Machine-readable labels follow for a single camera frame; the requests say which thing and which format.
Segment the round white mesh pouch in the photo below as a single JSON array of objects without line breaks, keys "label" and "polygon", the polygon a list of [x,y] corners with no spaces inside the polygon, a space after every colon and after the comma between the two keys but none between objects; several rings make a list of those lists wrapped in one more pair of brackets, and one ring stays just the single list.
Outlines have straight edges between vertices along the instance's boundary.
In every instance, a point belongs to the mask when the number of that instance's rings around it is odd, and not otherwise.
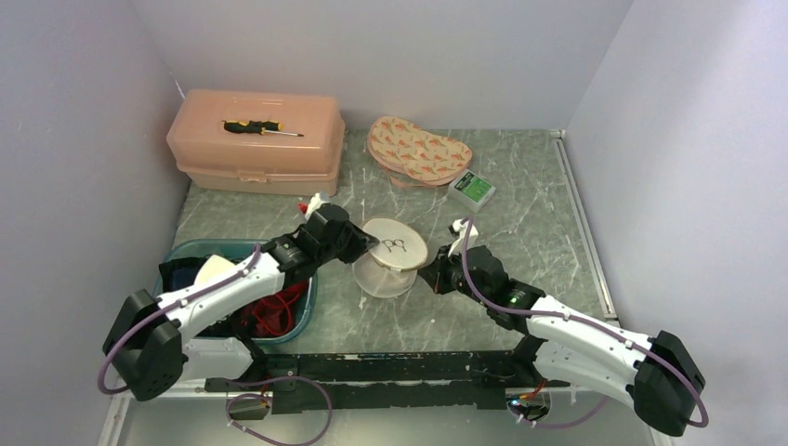
[{"label": "round white mesh pouch", "polygon": [[372,297],[404,295],[427,262],[427,242],[416,230],[392,218],[370,218],[361,229],[379,244],[353,263],[355,282]]}]

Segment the floral mesh laundry bag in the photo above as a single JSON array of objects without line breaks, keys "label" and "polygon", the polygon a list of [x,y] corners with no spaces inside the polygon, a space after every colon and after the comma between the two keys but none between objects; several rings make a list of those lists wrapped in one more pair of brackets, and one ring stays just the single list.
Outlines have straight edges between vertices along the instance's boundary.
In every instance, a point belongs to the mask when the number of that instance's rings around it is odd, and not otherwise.
[{"label": "floral mesh laundry bag", "polygon": [[472,160],[472,150],[463,142],[426,131],[392,116],[383,116],[371,126],[366,150],[401,188],[437,188],[460,176]]}]

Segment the red satin bra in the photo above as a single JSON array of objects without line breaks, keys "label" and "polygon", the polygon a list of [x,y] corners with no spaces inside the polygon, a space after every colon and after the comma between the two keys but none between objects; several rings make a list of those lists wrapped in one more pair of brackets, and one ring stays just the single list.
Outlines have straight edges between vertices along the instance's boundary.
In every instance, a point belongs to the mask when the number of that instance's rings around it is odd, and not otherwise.
[{"label": "red satin bra", "polygon": [[307,292],[307,281],[267,295],[243,308],[241,326],[255,338],[273,338],[289,334],[296,326],[296,307]]}]

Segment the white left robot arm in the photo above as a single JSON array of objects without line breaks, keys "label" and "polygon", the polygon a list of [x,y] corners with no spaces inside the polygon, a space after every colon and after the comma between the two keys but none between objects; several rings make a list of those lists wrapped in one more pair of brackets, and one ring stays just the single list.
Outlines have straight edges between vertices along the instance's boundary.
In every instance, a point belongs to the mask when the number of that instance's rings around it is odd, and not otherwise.
[{"label": "white left robot arm", "polygon": [[260,387],[268,373],[265,359],[241,340],[201,339],[199,333],[261,297],[311,279],[332,260],[351,264],[379,243],[344,208],[318,202],[296,230],[254,243],[247,258],[210,282],[157,297],[136,291],[102,345],[98,390],[130,391],[146,401],[187,379],[228,378],[245,390]]}]

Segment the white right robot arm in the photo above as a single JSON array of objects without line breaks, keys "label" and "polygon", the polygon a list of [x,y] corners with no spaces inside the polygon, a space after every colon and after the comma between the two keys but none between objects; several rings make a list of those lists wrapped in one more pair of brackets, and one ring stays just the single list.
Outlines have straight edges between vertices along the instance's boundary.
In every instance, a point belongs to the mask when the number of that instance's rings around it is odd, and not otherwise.
[{"label": "white right robot arm", "polygon": [[[705,427],[700,395],[705,379],[674,334],[638,334],[597,320],[545,291],[511,278],[485,246],[461,254],[443,246],[418,271],[437,295],[457,292],[485,307],[499,326],[519,332],[512,373],[524,386],[540,379],[576,384],[634,410],[649,427],[671,437]],[[694,412],[701,411],[698,421]]]}]

